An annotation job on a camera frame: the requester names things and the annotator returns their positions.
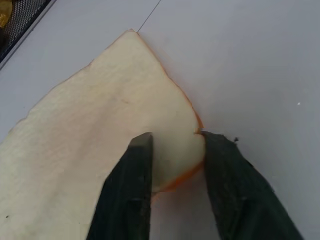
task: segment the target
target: metal mesh basket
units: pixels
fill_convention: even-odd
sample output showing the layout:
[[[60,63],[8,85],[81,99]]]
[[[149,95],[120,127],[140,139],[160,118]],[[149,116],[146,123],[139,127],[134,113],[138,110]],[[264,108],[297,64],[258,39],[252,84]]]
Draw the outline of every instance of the metal mesh basket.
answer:
[[[12,0],[12,14],[4,27],[5,44],[0,49],[0,64],[52,0]]]

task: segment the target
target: white table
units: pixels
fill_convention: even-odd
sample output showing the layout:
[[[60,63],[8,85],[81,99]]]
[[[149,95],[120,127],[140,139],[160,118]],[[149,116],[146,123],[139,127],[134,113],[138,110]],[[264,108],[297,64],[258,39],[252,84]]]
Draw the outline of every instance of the white table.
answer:
[[[157,3],[57,0],[0,71],[0,140]],[[139,31],[205,126],[239,137],[306,240],[320,236],[319,11],[317,0],[161,0]],[[151,239],[190,233],[218,239],[201,173],[152,209]]]

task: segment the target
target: thin black line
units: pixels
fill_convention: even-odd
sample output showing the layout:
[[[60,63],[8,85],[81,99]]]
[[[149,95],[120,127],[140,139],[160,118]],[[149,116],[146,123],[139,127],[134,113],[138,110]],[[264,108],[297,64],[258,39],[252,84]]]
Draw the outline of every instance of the thin black line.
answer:
[[[154,9],[150,12],[149,16],[146,18],[146,20],[142,23],[141,27],[139,28],[138,32],[140,31],[140,29],[144,26],[144,24],[146,23],[146,21],[148,20],[148,18],[151,16],[151,14],[154,12],[154,10],[156,9],[156,7],[159,5],[159,3],[161,2],[161,0],[158,1],[158,3],[155,5]]]

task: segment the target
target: food slice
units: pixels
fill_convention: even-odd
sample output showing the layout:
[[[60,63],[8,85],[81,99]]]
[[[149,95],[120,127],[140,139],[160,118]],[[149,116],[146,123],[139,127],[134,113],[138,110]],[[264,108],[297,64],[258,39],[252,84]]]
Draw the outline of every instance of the food slice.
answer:
[[[134,31],[52,89],[0,145],[3,239],[85,239],[104,180],[130,140],[152,132],[152,190],[202,161],[184,93]]]

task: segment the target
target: white surface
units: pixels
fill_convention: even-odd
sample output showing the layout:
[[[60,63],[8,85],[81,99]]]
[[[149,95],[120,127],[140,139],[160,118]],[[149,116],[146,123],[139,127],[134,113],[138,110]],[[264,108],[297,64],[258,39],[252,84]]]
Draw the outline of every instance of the white surface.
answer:
[[[140,30],[205,127],[239,137],[306,240],[320,236],[320,1],[162,0]]]
[[[157,4],[118,2],[56,2],[0,71],[0,139]],[[320,235],[319,10],[317,0],[162,0],[140,30],[205,126],[240,138],[306,240]],[[179,229],[162,221],[169,213],[154,214],[153,223],[170,224],[153,231]],[[192,231],[198,221],[190,219],[179,218],[172,234],[184,238],[182,226]]]

